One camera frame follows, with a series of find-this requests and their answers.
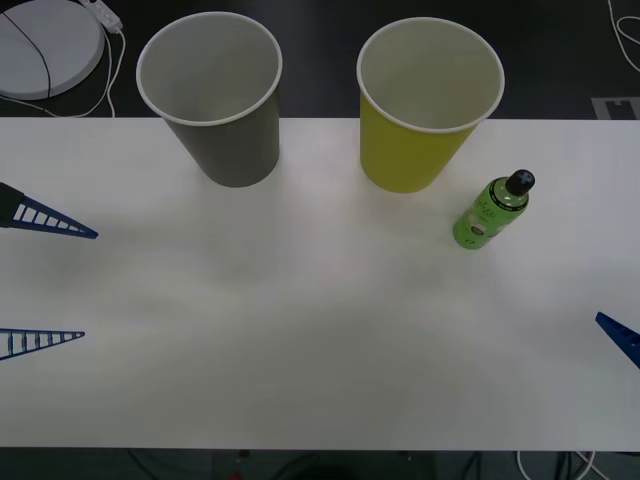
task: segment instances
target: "paper cup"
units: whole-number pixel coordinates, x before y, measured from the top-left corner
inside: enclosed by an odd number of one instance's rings
[[[156,33],[140,54],[136,81],[211,180],[244,187],[265,178],[280,155],[281,73],[280,47],[265,27],[207,12]]]
[[[362,168],[392,192],[428,186],[504,91],[491,46],[438,18],[378,30],[362,47],[356,72]]]

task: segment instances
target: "cable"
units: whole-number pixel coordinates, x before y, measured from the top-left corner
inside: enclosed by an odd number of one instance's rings
[[[151,473],[151,471],[144,466],[144,464],[140,461],[140,459],[136,457],[133,454],[133,452],[128,448],[127,448],[127,454],[129,455],[129,457],[131,457],[131,460],[133,460],[133,463],[135,463],[138,466],[138,468],[140,468],[140,470],[142,470],[145,473],[147,477],[149,477],[151,480],[160,480],[153,473]]]
[[[589,460],[587,459],[587,457],[585,457],[582,453],[580,453],[580,452],[576,452],[576,454],[577,454],[577,455],[578,455],[582,460],[584,460],[585,462],[589,462]],[[600,478],[602,478],[602,480],[609,480],[609,477],[607,477],[604,473],[602,473],[600,470],[598,470],[598,469],[596,468],[596,466],[595,466],[595,465],[593,465],[593,462],[591,463],[591,469],[592,469],[594,472],[596,472],[596,473],[600,476]]]
[[[573,476],[573,455],[571,452],[567,454],[567,475],[564,477],[565,480],[571,480]]]
[[[109,92],[110,89],[110,85],[112,85],[112,81],[111,81],[111,67],[112,67],[112,62],[113,62],[113,58],[111,55],[111,42],[109,41],[109,36],[107,35],[106,30],[102,30],[102,33],[104,35],[105,40],[107,41],[107,53],[108,53],[108,61],[109,61],[109,66],[107,68],[107,83],[105,85],[104,91],[102,92],[102,95],[100,96],[100,99],[98,100],[98,102],[91,107],[91,109],[87,112],[81,113],[79,115],[56,115],[53,112],[50,112],[49,110],[47,110],[46,108],[43,107],[39,107],[38,105],[34,105],[33,103],[28,103],[28,102],[23,102],[22,100],[16,100],[15,98],[10,98],[10,97],[5,97],[4,95],[0,95],[0,99],[5,100],[7,102],[12,102],[12,103],[18,103],[20,105],[24,105],[26,107],[31,107],[31,108],[35,108],[36,110],[40,110],[43,113],[46,113],[47,115],[51,116],[51,117],[55,117],[55,118],[82,118],[82,117],[86,117],[87,115],[90,115],[91,113],[93,113],[93,111],[98,108],[100,106],[100,104],[102,103],[102,101],[104,100],[104,97],[107,96],[107,93]],[[122,61],[122,57],[124,56],[124,42],[123,42],[123,50],[120,53],[120,62]],[[113,108],[113,104],[111,103],[111,101],[109,102],[110,108],[111,108],[111,117],[115,117],[115,109]]]
[[[581,458],[584,458],[582,457],[582,454],[580,452],[577,452],[577,453]],[[587,466],[584,467],[584,470],[582,471],[582,473],[580,473],[580,475],[578,475],[575,478],[575,480],[582,480],[587,475],[587,473],[589,473],[589,470],[591,470],[591,467],[593,467],[593,460],[595,458],[596,458],[596,452],[591,452],[591,454],[589,455],[589,460],[587,461]]]
[[[113,102],[111,101],[111,87],[113,87],[113,84],[116,83],[116,79],[118,78],[118,73],[120,73],[120,65],[122,65],[122,59],[124,58],[124,51],[127,48],[127,40],[124,38],[124,33],[122,33],[122,30],[118,30],[118,35],[122,37],[122,50],[120,51],[120,58],[118,59],[118,64],[116,65],[116,71],[113,73],[113,79],[111,80],[111,83],[109,83],[109,86],[107,87],[107,101],[109,102],[109,108],[111,109],[112,118],[115,118],[116,116],[116,109],[113,106]]]
[[[607,0],[607,3],[609,4],[609,17],[611,18],[611,26],[613,27],[613,33],[616,35],[616,39],[618,40],[618,45],[620,45],[620,50],[622,50],[622,54],[624,55],[624,58],[627,60],[627,63],[631,65],[636,72],[640,72],[640,68],[638,68],[638,66],[635,63],[633,63],[629,58],[629,56],[627,55],[627,51],[624,49],[624,45],[622,44],[622,39],[620,39],[620,35],[622,35],[627,40],[630,40],[633,43],[640,45],[640,40],[633,38],[631,35],[623,32],[622,28],[620,28],[620,22],[622,22],[623,20],[640,20],[640,17],[632,17],[632,16],[620,17],[616,22],[613,18],[613,6],[611,5],[611,0]]]
[[[556,454],[556,471],[553,474],[553,480],[562,480],[562,471],[564,470],[564,464],[567,462],[567,453],[558,452]]]
[[[465,463],[462,473],[460,474],[460,480],[465,480],[467,478],[467,475],[469,475],[469,472],[474,465],[476,466],[476,477],[479,480],[482,474],[482,453],[476,452],[469,457],[469,460]]]
[[[315,453],[307,453],[301,457],[294,458],[280,467],[270,480],[282,480],[286,474],[299,473],[303,468],[313,465],[319,458],[320,456]]]
[[[13,26],[20,31],[22,35],[24,35],[24,38],[29,40],[29,43],[33,45],[33,48],[35,48],[36,51],[38,52],[38,55],[40,55],[40,58],[42,59],[42,63],[44,64],[44,69],[47,71],[47,98],[51,97],[51,73],[49,72],[49,65],[47,65],[47,61],[44,59],[44,55],[42,54],[38,46],[34,43],[34,41],[29,38],[29,35],[24,33],[24,31],[16,24],[16,22],[11,20],[11,18],[9,17],[9,15],[6,14],[6,12],[2,12],[2,15],[4,15],[5,18],[9,20],[13,24]]]
[[[520,469],[520,473],[522,474],[522,476],[525,478],[525,480],[531,480],[531,477],[529,477],[529,475],[527,475],[527,472],[524,471],[524,467],[522,466],[522,458],[521,458],[521,454],[522,452],[516,452],[516,461],[518,462],[518,469]],[[600,470],[598,470],[594,465],[593,465],[593,460],[596,458],[596,452],[591,452],[589,454],[589,458],[585,457],[582,453],[580,452],[576,452],[576,454],[582,459],[584,460],[587,465],[584,467],[584,469],[582,470],[582,472],[580,472],[580,474],[574,479],[574,480],[582,480],[588,473],[590,470],[593,470],[594,472],[596,472],[598,475],[600,475],[600,477],[602,477],[603,480],[609,480],[609,478],[607,478]]]

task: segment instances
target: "black wire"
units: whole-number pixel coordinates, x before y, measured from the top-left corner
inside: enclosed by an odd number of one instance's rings
[[[476,461],[476,479],[482,480],[482,453],[478,453],[478,460]]]
[[[465,478],[467,478],[467,475],[469,475],[469,472],[473,468],[473,465],[476,464],[476,462],[478,462],[480,460],[480,457],[481,457],[481,454],[478,453],[478,452],[474,453],[473,455],[471,455],[471,457],[469,457],[469,460],[467,460],[467,463],[465,464],[464,468],[462,469],[462,475],[460,475],[460,480],[465,480]],[[476,469],[477,469],[476,473],[477,474],[480,473],[479,472],[479,468],[480,467],[476,467]]]
[[[573,454],[571,452],[568,452],[567,453],[567,475],[564,477],[565,480],[571,480],[571,477],[573,477],[572,457],[573,457]]]
[[[151,471],[144,466],[144,464],[140,461],[140,459],[136,457],[134,453],[128,448],[127,448],[127,454],[131,457],[131,460],[133,460],[133,462],[138,466],[138,468],[140,468],[140,470],[142,470],[145,473],[147,477],[149,477],[151,480],[160,480],[153,473],[151,473]]]
[[[271,477],[271,480],[280,480],[287,473],[287,470],[300,471],[300,464],[303,468],[311,466],[320,456],[315,453],[307,453],[301,457],[297,457],[292,461],[285,463],[278,471]]]
[[[566,452],[558,452],[556,454],[556,471],[553,475],[554,480],[562,480],[562,471],[564,470],[564,464],[567,461]]]
[[[47,71],[47,98],[51,97],[51,73],[49,72],[49,65],[47,65],[47,61],[44,59],[44,55],[42,54],[42,52],[40,51],[40,49],[38,48],[38,46],[33,42],[33,40],[31,40],[29,38],[29,35],[27,35],[26,33],[24,33],[24,31],[18,26],[16,25],[16,22],[14,22],[13,20],[11,20],[11,18],[9,17],[9,15],[7,15],[5,12],[2,12],[2,15],[4,15],[6,17],[7,20],[9,20],[11,23],[13,23],[13,26],[16,27],[20,33],[22,33],[22,35],[24,35],[24,37],[29,40],[29,42],[31,43],[31,45],[33,45],[33,48],[36,49],[36,51],[40,54],[40,58],[42,58],[42,63],[44,64],[44,68]]]

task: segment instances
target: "yellow paper cup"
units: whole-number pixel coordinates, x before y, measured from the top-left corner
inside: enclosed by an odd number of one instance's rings
[[[439,18],[381,28],[362,47],[356,72],[362,168],[392,192],[431,184],[504,91],[493,48]]]

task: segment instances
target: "cup rim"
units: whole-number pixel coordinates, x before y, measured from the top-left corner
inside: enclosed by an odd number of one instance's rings
[[[165,113],[162,110],[160,110],[158,107],[156,107],[153,104],[153,102],[149,99],[149,97],[147,97],[147,94],[144,91],[144,87],[142,86],[142,80],[140,78],[141,77],[141,72],[142,72],[142,63],[144,62],[144,59],[145,59],[147,53],[149,52],[149,47],[160,36],[164,35],[167,31],[176,28],[181,23],[193,20],[196,17],[233,17],[233,18],[241,19],[243,21],[246,21],[248,23],[251,23],[251,24],[255,25],[260,30],[262,30],[267,35],[267,37],[271,40],[271,42],[273,43],[273,46],[276,49],[276,55],[278,57],[278,70],[276,72],[276,76],[275,76],[275,78],[273,80],[273,83],[269,87],[269,90],[267,90],[267,93],[265,93],[264,96],[262,98],[260,98],[260,100],[258,100],[256,103],[251,105],[249,108],[243,110],[240,113],[236,113],[235,115],[232,115],[230,117],[221,118],[219,120],[207,120],[207,121],[193,121],[193,120],[185,120],[185,119],[182,119],[182,118],[174,117],[173,115],[169,115],[168,113]],[[158,30],[153,35],[153,37],[151,37],[151,39],[147,42],[147,44],[142,49],[142,52],[140,53],[140,56],[138,57],[138,62],[137,62],[137,65],[136,65],[136,84],[138,86],[138,91],[140,92],[140,96],[142,97],[142,100],[144,100],[144,103],[146,103],[147,106],[151,110],[153,110],[155,113],[160,115],[165,120],[169,120],[171,122],[174,122],[174,123],[177,123],[177,124],[180,124],[180,125],[186,125],[186,126],[189,126],[189,127],[213,127],[213,126],[216,126],[216,125],[223,125],[225,123],[230,123],[230,122],[233,122],[235,120],[239,120],[239,119],[241,119],[243,117],[246,117],[251,112],[253,112],[253,111],[257,110],[258,108],[260,108],[260,106],[262,106],[262,104],[264,104],[271,97],[271,95],[275,91],[276,87],[278,86],[278,83],[280,82],[280,77],[281,76],[282,76],[282,51],[280,50],[280,45],[278,44],[278,41],[273,36],[273,34],[269,30],[267,30],[267,28],[264,25],[262,25],[260,22],[258,22],[256,20],[254,20],[253,18],[249,18],[249,17],[246,17],[244,15],[240,15],[240,14],[232,13],[232,12],[202,12],[202,13],[196,13],[196,14],[193,14],[193,15],[188,15],[188,16],[182,17],[182,18],[180,18],[180,19],[178,19],[178,20],[176,20],[174,22],[171,22],[170,24],[168,24],[165,27],[163,27],[160,30]]]
[[[367,91],[367,89],[366,89],[366,87],[364,85],[364,81],[362,80],[362,59],[364,58],[364,55],[367,52],[367,49],[369,48],[371,43],[376,38],[378,38],[383,32],[385,32],[387,30],[390,30],[392,28],[395,28],[398,25],[405,24],[405,23],[444,23],[444,24],[450,25],[450,26],[452,26],[454,28],[457,28],[457,29],[460,29],[460,30],[464,30],[465,32],[470,33],[473,37],[475,37],[477,40],[479,40],[487,48],[487,50],[491,53],[493,59],[495,60],[496,65],[498,66],[498,71],[500,73],[500,85],[498,87],[498,94],[496,95],[495,101],[493,102],[491,107],[489,107],[489,109],[485,113],[483,113],[481,116],[479,116],[475,120],[472,120],[469,123],[466,123],[464,125],[460,125],[460,126],[457,126],[457,127],[451,127],[451,128],[418,127],[416,125],[411,125],[410,123],[407,123],[407,122],[404,122],[404,121],[402,121],[402,120],[400,120],[398,118],[395,118],[392,115],[389,115],[387,112],[384,111],[384,109],[382,109],[373,100],[373,98],[371,98],[371,95],[369,95],[369,92]],[[387,120],[395,123],[396,125],[399,125],[399,126],[404,127],[404,128],[408,128],[409,130],[414,130],[416,132],[423,132],[423,133],[435,133],[435,134],[448,134],[448,133],[461,132],[461,131],[468,130],[468,129],[473,128],[476,125],[478,125],[482,120],[486,119],[489,115],[491,115],[495,111],[495,109],[498,107],[498,104],[500,103],[500,100],[502,100],[502,95],[504,94],[504,84],[505,84],[504,68],[502,67],[502,62],[500,61],[500,57],[498,57],[498,54],[493,49],[493,47],[491,45],[489,45],[489,42],[487,42],[479,34],[474,32],[470,28],[465,27],[464,25],[460,25],[459,23],[452,22],[450,20],[445,20],[443,18],[435,18],[435,17],[404,18],[402,20],[398,20],[398,21],[395,21],[395,22],[390,23],[388,25],[385,25],[381,29],[377,30],[373,35],[371,35],[369,37],[369,39],[365,42],[365,44],[360,49],[360,54],[358,55],[358,62],[356,64],[356,76],[358,77],[358,85],[360,86],[360,91],[362,92],[364,97],[367,99],[367,101],[371,104],[371,106],[380,115],[385,117]]]

